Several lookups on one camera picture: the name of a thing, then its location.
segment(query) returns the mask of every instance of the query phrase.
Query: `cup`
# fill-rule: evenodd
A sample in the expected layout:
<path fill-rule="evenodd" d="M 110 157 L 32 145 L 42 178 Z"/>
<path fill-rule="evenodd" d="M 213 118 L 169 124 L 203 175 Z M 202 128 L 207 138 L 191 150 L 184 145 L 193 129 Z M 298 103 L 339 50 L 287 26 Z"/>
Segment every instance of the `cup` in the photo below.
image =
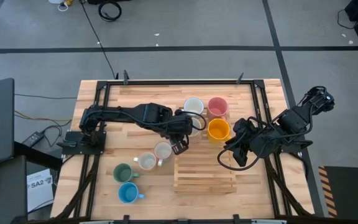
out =
<path fill-rule="evenodd" d="M 201 122 L 199 121 L 199 119 L 191 118 L 191 120 L 193 121 L 193 126 L 194 127 L 197 127 L 199 129 L 201 129 Z M 201 140 L 202 137 L 203 137 L 203 135 L 202 135 L 200 130 L 192 128 L 191 134 L 189 135 L 190 142 L 197 143 L 197 142 L 199 142 Z"/>
<path fill-rule="evenodd" d="M 139 174 L 134 174 L 134 171 L 132 170 L 130 165 L 119 164 L 114 169 L 113 176 L 117 182 L 125 183 L 132 180 L 133 177 L 138 177 Z"/>
<path fill-rule="evenodd" d="M 183 109 L 188 112 L 193 112 L 197 114 L 202 114 L 204 111 L 204 103 L 195 97 L 191 97 L 185 101 Z"/>
<path fill-rule="evenodd" d="M 206 115 L 209 121 L 212 121 L 215 118 L 221 118 L 227 120 L 227 111 L 229 106 L 227 105 L 226 100 L 220 97 L 214 97 L 208 102 L 208 109 Z"/>
<path fill-rule="evenodd" d="M 220 118 L 213 119 L 208 124 L 207 137 L 208 140 L 214 144 L 226 142 L 231 138 L 230 125 L 223 119 Z"/>
<path fill-rule="evenodd" d="M 157 158 L 151 152 L 145 152 L 139 157 L 135 157 L 134 161 L 137 162 L 143 170 L 151 170 L 155 167 Z"/>
<path fill-rule="evenodd" d="M 139 193 L 136 184 L 126 182 L 118 189 L 118 198 L 122 203 L 133 203 L 138 198 L 145 198 L 145 195 Z"/>
<path fill-rule="evenodd" d="M 171 156 L 172 147 L 167 142 L 159 142 L 154 147 L 154 154 L 158 158 L 157 165 L 162 166 L 163 161 Z"/>

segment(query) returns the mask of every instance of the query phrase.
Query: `white mug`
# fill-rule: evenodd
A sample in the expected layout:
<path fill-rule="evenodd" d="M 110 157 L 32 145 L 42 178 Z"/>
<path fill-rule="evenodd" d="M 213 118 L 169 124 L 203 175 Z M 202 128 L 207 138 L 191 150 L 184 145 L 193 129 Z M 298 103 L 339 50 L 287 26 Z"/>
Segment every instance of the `white mug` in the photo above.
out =
<path fill-rule="evenodd" d="M 202 114 L 204 111 L 204 103 L 199 98 L 189 98 L 185 101 L 183 109 L 188 112 Z"/>
<path fill-rule="evenodd" d="M 193 121 L 193 126 L 194 127 L 198 128 L 198 129 L 201 129 L 201 122 L 199 121 L 199 119 L 191 118 L 191 120 Z M 189 135 L 189 140 L 192 143 L 199 142 L 202 137 L 203 137 L 203 134 L 201 133 L 200 130 L 197 130 L 195 128 L 191 129 L 191 134 Z"/>
<path fill-rule="evenodd" d="M 155 167 L 157 158 L 151 152 L 145 152 L 139 157 L 135 157 L 134 161 L 137 162 L 143 170 L 151 170 Z"/>
<path fill-rule="evenodd" d="M 154 147 L 154 154 L 158 158 L 158 166 L 162 166 L 163 161 L 171 156 L 172 146 L 167 142 L 159 142 Z"/>

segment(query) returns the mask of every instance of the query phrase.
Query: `concrete floor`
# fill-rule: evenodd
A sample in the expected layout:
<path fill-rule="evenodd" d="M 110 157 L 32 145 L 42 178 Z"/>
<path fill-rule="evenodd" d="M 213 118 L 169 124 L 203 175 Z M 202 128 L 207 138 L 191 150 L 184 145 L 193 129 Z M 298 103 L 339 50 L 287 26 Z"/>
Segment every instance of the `concrete floor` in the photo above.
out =
<path fill-rule="evenodd" d="M 282 52 L 286 73 L 273 50 L 265 0 L 132 0 L 120 2 L 122 17 L 102 21 L 97 7 L 86 4 L 92 24 L 105 47 L 271 46 L 271 50 L 192 50 L 107 53 L 113 69 L 140 78 L 281 78 L 296 101 L 314 85 L 324 85 L 336 98 L 332 112 L 317 116 L 306 136 L 311 164 L 358 167 L 358 50 Z M 358 46 L 353 30 L 336 24 L 336 13 L 350 0 L 268 0 L 281 46 Z M 76 96 L 80 80 L 112 79 L 112 73 L 78 1 L 59 12 L 47 0 L 0 0 L 0 79 L 12 77 L 16 93 Z M 342 23 L 351 26 L 345 14 Z M 83 52 L 47 53 L 51 48 Z M 38 53 L 11 53 L 27 49 Z M 16 97 L 23 113 L 55 119 L 70 118 L 73 100 Z M 23 141 L 48 122 L 15 118 L 15 139 Z M 51 151 L 42 141 L 37 149 Z M 47 211 L 35 218 L 47 217 Z"/>

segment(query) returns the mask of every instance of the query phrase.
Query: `wooden table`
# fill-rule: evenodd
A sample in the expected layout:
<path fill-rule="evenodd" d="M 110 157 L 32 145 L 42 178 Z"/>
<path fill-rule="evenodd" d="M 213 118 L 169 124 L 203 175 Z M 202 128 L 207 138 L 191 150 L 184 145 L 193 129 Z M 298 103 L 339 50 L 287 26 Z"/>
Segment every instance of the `wooden table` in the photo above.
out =
<path fill-rule="evenodd" d="M 274 118 L 287 108 L 283 88 L 279 79 L 264 81 L 270 112 Z M 71 124 L 72 131 L 79 131 L 78 125 L 83 110 L 93 104 L 96 82 L 96 80 L 81 82 Z M 133 107 L 141 103 L 153 102 L 170 107 L 174 111 L 183 107 L 184 100 L 191 96 L 200 98 L 204 104 L 214 96 L 225 98 L 229 103 L 231 126 L 239 118 L 255 116 L 249 85 L 113 86 L 110 90 L 108 106 Z M 260 107 L 263 108 L 260 92 L 258 92 L 258 99 L 260 99 Z M 232 218 L 233 214 L 239 214 L 240 218 L 273 218 L 263 160 L 259 160 L 249 170 L 236 172 L 237 192 L 235 193 L 179 194 L 173 191 L 174 158 L 171 157 L 163 167 L 152 172 L 143 171 L 132 161 L 133 157 L 152 151 L 155 144 L 167 140 L 135 124 L 107 123 L 106 131 L 108 132 L 106 149 L 99 163 L 92 220 L 122 220 L 123 215 L 130 215 L 130 218 L 135 220 L 226 219 Z M 249 153 L 249 161 L 254 159 L 254 154 Z M 288 188 L 302 206 L 313 213 L 302 163 L 286 154 L 281 155 L 281 160 Z M 75 156 L 62 167 L 51 217 L 58 215 L 76 192 L 82 162 L 83 156 Z M 145 199 L 139 199 L 130 205 L 119 201 L 117 190 L 120 184 L 112 176 L 114 168 L 122 162 L 130 164 L 141 175 L 133 181 L 138 185 L 140 193 L 146 195 Z M 281 193 L 277 186 L 276 191 L 280 211 L 283 213 Z M 87 199 L 88 192 L 85 192 L 81 215 L 85 214 Z"/>

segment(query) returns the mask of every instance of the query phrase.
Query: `yellow mug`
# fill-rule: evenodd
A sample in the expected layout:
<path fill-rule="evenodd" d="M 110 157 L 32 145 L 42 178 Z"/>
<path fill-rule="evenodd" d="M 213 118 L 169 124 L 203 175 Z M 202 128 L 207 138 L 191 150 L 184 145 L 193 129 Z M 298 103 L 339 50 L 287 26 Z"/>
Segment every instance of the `yellow mug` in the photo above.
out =
<path fill-rule="evenodd" d="M 208 124 L 207 137 L 211 143 L 219 144 L 229 140 L 230 137 L 230 125 L 223 119 L 213 119 Z"/>

